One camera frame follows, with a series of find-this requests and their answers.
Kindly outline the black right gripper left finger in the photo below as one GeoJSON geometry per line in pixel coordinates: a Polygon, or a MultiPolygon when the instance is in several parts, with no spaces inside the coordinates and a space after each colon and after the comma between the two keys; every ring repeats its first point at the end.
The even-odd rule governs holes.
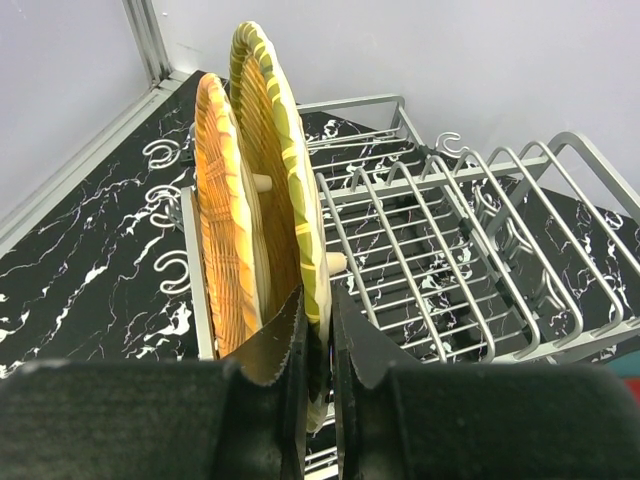
{"type": "Polygon", "coordinates": [[[300,479],[301,290],[222,360],[33,361],[1,384],[5,479],[300,479]]]}

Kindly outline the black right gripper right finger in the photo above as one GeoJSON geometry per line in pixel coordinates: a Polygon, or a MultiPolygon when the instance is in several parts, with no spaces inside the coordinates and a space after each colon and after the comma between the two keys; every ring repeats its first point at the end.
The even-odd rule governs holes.
{"type": "Polygon", "coordinates": [[[333,291],[343,479],[635,479],[639,403],[593,364],[428,364],[333,291]]]}

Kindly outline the orange woven plate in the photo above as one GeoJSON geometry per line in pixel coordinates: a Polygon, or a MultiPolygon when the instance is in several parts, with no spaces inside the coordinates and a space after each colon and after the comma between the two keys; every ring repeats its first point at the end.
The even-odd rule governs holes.
{"type": "Polygon", "coordinates": [[[220,78],[199,80],[196,188],[205,277],[218,353],[237,350],[261,325],[253,215],[239,134],[220,78]]]}

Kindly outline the yellow green woven plate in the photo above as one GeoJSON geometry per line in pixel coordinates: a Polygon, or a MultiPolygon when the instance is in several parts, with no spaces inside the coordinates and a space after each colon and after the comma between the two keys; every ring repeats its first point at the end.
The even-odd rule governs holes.
{"type": "Polygon", "coordinates": [[[332,293],[322,209],[289,82],[273,43],[254,21],[241,23],[233,33],[230,103],[250,171],[272,181],[259,201],[273,307],[279,309],[295,288],[303,289],[309,324],[306,429],[314,433],[327,416],[330,390],[332,293]]]}

